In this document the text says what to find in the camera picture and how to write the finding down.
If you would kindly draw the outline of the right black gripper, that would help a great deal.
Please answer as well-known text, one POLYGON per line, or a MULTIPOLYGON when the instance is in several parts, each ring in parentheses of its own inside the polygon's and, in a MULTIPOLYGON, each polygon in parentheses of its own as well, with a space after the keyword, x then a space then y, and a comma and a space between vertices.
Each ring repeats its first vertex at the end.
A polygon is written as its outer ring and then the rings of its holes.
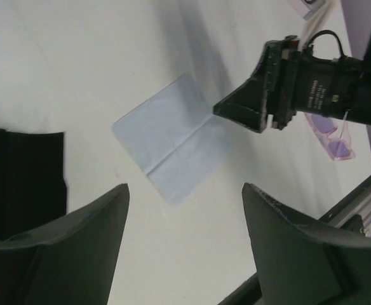
POLYGON ((297 36, 268 42, 267 59, 263 53, 250 77, 216 103, 213 114, 255 133, 266 128, 266 113, 273 117, 272 128, 279 130, 297 112, 342 119, 353 104, 362 64, 344 53, 336 34, 333 37, 339 56, 333 59, 314 56, 314 42, 319 37, 314 34, 303 45, 297 36))

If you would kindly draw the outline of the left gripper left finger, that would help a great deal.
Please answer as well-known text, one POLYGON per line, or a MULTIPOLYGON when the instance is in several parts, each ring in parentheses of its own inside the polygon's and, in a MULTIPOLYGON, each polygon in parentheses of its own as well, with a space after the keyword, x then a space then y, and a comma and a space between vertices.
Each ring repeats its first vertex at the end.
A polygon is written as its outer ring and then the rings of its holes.
POLYGON ((130 202, 121 184, 0 241, 0 304, 107 304, 130 202))

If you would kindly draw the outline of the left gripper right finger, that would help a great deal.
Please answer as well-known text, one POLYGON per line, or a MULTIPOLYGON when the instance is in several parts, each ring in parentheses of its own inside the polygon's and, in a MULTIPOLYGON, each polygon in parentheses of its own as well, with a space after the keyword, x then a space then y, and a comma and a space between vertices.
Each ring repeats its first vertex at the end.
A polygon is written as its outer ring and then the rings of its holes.
POLYGON ((253 184, 243 208, 265 304, 371 304, 371 238, 290 208, 253 184))

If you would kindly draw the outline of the light blue cleaning cloth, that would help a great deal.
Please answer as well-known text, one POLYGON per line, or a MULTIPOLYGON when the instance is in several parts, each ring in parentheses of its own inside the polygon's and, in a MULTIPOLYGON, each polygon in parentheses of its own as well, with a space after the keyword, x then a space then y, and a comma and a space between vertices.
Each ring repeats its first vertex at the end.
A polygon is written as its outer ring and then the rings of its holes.
POLYGON ((117 120, 112 132, 172 205, 189 196, 231 150, 224 125, 190 74, 117 120))

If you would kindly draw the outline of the black glasses case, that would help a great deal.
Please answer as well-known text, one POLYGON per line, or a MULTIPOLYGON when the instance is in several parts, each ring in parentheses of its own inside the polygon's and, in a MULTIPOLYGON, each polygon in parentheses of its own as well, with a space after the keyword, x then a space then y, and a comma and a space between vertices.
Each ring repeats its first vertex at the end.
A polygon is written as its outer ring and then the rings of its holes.
POLYGON ((0 240, 66 213, 64 134, 0 129, 0 240))

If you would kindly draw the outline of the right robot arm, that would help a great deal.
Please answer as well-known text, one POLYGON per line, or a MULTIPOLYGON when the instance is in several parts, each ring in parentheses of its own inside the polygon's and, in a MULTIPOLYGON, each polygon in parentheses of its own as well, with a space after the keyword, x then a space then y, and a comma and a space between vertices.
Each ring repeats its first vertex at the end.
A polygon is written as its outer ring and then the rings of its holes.
POLYGON ((322 59, 313 55, 316 38, 336 36, 332 30, 313 34, 302 48, 297 36, 268 41, 252 75, 214 105, 213 113, 262 133, 268 115, 282 130, 297 112, 347 119, 371 125, 371 38, 365 55, 322 59))

